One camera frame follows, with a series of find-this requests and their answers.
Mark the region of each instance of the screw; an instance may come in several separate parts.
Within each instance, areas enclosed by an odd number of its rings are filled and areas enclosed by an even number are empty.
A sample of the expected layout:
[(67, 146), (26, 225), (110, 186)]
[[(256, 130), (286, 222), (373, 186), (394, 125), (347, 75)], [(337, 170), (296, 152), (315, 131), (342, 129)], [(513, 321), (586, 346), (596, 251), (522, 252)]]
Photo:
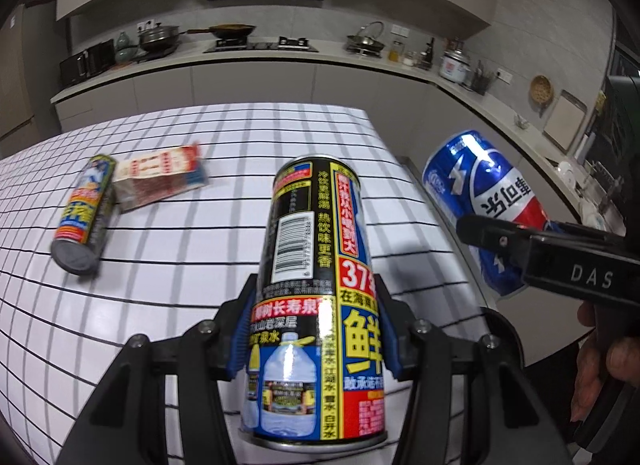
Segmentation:
[(414, 329), (418, 333), (429, 333), (431, 331), (431, 323), (425, 319), (418, 319), (414, 322)]
[(143, 335), (142, 333), (138, 333), (136, 335), (133, 335), (129, 339), (129, 346), (131, 346), (132, 348), (140, 348), (140, 347), (144, 346), (145, 343), (146, 343), (146, 336)]
[(484, 335), (480, 339), (484, 347), (490, 350), (495, 350), (500, 345), (500, 339), (495, 335)]
[(206, 335), (212, 333), (215, 326), (216, 324), (211, 319), (207, 319), (198, 324), (198, 331), (203, 335)]

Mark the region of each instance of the finger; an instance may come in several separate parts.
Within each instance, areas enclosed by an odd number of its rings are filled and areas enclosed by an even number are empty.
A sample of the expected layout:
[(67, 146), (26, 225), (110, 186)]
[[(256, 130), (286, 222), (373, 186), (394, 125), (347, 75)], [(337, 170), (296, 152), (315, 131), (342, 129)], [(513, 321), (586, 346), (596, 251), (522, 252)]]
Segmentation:
[(593, 328), (596, 325), (596, 314), (593, 310), (593, 304), (583, 302), (578, 308), (578, 322), (583, 326)]
[(580, 389), (593, 382), (600, 374), (600, 352), (595, 347), (584, 345), (578, 353), (578, 373), (575, 387)]
[(607, 369), (611, 376), (634, 387), (640, 386), (640, 339), (625, 337), (607, 352)]
[(602, 382), (600, 382), (600, 379), (595, 379), (576, 391), (572, 400), (571, 421), (582, 420), (587, 417), (601, 390)]

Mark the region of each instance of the white tablecloth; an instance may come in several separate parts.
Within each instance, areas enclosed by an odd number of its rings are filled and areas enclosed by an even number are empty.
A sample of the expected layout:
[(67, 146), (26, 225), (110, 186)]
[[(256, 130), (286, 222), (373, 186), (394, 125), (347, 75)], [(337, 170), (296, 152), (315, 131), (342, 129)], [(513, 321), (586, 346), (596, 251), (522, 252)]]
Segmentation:
[[(53, 262), (54, 229), (90, 156), (126, 159), (193, 141), (202, 146), (208, 186), (118, 216), (94, 279), (79, 279)], [(36, 461), (54, 462), (74, 418), (129, 336), (177, 336), (238, 295), (258, 268), (273, 176), (287, 159), (309, 153), (337, 156), (360, 176), (374, 271), (391, 294), (416, 315), (447, 326), (449, 334), (478, 339), (485, 332), (478, 290), (468, 283), (437, 214), (363, 111), (230, 104), (75, 130), (0, 162), (0, 411)], [(241, 441), (242, 382), (220, 384), (239, 463), (390, 463), (409, 384), (389, 373), (388, 441), (365, 451), (366, 457), (341, 459)], [(452, 463), (459, 452), (461, 385), (454, 380)], [(170, 462), (181, 464), (175, 377), (166, 390)]]

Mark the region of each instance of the cutting board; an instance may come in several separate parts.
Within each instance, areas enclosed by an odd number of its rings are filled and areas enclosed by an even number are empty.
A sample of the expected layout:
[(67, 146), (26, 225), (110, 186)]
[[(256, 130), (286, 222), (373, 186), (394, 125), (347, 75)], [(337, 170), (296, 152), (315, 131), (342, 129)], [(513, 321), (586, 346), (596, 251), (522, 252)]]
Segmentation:
[(583, 102), (571, 93), (562, 90), (543, 132), (549, 140), (566, 154), (584, 121), (586, 113), (587, 106)]

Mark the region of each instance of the can bottom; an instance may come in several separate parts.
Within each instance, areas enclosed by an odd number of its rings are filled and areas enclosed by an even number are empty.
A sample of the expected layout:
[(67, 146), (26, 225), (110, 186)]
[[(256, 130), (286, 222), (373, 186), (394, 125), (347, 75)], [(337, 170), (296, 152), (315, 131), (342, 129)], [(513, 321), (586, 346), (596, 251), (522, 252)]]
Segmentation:
[(242, 429), (239, 429), (238, 432), (244, 441), (253, 443), (254, 445), (259, 445), (260, 447), (265, 447), (267, 449), (302, 454), (337, 454), (341, 452), (352, 452), (379, 445), (387, 438), (386, 431), (384, 431), (371, 437), (363, 437), (364, 439), (358, 439), (356, 441), (346, 443), (294, 443), (291, 441), (286, 442), (265, 439), (263, 437), (256, 436), (253, 432), (243, 431)]
[(54, 239), (50, 251), (60, 268), (75, 275), (94, 273), (100, 259), (87, 245), (73, 239)]

